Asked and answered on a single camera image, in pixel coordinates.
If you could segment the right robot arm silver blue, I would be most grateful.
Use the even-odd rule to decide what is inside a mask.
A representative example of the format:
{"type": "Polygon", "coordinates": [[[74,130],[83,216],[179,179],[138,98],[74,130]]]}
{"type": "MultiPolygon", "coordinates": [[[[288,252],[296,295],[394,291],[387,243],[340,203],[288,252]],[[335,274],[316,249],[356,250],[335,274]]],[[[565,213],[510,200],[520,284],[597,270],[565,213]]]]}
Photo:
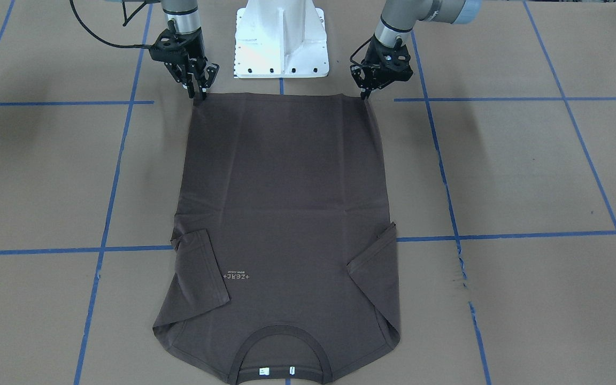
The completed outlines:
{"type": "Polygon", "coordinates": [[[205,100],[220,66],[205,55],[198,1],[161,1],[161,7],[167,27],[149,47],[151,59],[163,63],[190,98],[199,92],[205,100]]]}

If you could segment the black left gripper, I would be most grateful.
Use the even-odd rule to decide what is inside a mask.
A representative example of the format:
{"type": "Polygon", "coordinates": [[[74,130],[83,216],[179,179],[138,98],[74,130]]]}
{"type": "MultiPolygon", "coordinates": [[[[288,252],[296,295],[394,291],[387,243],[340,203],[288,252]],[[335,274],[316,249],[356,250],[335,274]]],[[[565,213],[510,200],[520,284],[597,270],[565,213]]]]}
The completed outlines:
{"type": "Polygon", "coordinates": [[[411,56],[403,39],[397,36],[388,47],[375,36],[367,39],[350,56],[350,74],[361,90],[361,99],[369,99],[372,91],[383,89],[394,81],[408,81],[413,75],[411,56]]]}

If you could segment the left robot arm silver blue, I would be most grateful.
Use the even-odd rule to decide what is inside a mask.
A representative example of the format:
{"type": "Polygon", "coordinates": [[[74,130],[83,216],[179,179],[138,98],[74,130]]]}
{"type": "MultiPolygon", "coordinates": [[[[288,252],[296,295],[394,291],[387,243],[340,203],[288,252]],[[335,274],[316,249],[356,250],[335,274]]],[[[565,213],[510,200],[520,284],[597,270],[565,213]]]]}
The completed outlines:
{"type": "Polygon", "coordinates": [[[386,1],[374,34],[350,56],[350,74],[363,100],[413,75],[407,42],[416,22],[469,24],[481,1],[386,1]]]}

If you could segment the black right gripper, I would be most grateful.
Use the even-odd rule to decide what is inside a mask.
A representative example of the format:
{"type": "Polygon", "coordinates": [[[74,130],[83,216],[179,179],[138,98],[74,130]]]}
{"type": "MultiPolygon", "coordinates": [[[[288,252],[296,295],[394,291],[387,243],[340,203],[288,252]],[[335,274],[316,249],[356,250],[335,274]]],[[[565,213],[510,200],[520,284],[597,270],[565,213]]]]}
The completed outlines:
{"type": "Polygon", "coordinates": [[[164,63],[193,101],[206,100],[207,90],[212,87],[220,66],[208,61],[201,28],[188,34],[164,29],[149,47],[149,54],[154,61],[164,63]]]}

